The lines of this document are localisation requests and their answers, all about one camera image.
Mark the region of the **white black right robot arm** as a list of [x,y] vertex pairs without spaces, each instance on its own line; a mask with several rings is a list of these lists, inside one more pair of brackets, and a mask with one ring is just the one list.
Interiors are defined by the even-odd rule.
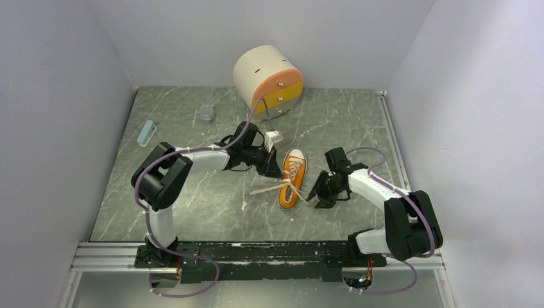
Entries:
[[399,261],[430,257],[443,245],[443,236],[429,195],[422,190],[401,189],[363,163],[353,163],[342,147],[325,153],[329,167],[322,171],[310,190],[316,208],[330,209],[340,195],[357,194],[370,201],[384,215],[384,227],[355,232],[348,237],[346,258],[363,265],[371,255],[388,255]]

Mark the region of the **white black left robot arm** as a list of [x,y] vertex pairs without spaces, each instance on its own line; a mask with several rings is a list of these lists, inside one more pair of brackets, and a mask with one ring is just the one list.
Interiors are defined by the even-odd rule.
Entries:
[[168,142],[159,143],[131,179],[136,202],[145,214],[145,243],[152,259],[168,267],[178,257],[173,204],[189,176],[246,164],[260,176],[281,178],[275,144],[282,139],[278,130],[262,132],[255,124],[243,121],[235,133],[207,147],[175,148]]

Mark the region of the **white shoelace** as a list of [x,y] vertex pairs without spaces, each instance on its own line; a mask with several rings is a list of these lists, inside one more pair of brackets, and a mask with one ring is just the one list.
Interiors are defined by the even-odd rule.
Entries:
[[[278,185],[274,185],[274,186],[271,186],[271,187],[267,187],[267,188],[263,188],[263,189],[257,189],[255,191],[252,191],[249,193],[249,195],[256,195],[256,194],[262,194],[262,193],[266,193],[266,192],[269,192],[269,191],[275,191],[275,190],[279,190],[280,191],[280,188],[283,186],[282,184],[282,180],[281,180],[281,183],[278,184]],[[303,201],[306,201],[306,196],[304,195],[304,192],[303,192]]]

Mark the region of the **orange canvas sneaker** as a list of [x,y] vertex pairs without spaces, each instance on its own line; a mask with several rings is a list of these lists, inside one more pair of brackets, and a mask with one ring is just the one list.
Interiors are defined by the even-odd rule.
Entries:
[[302,183],[307,170],[307,159],[301,149],[291,149],[283,163],[283,186],[278,198],[279,206],[284,210],[295,208],[297,201],[303,200]]

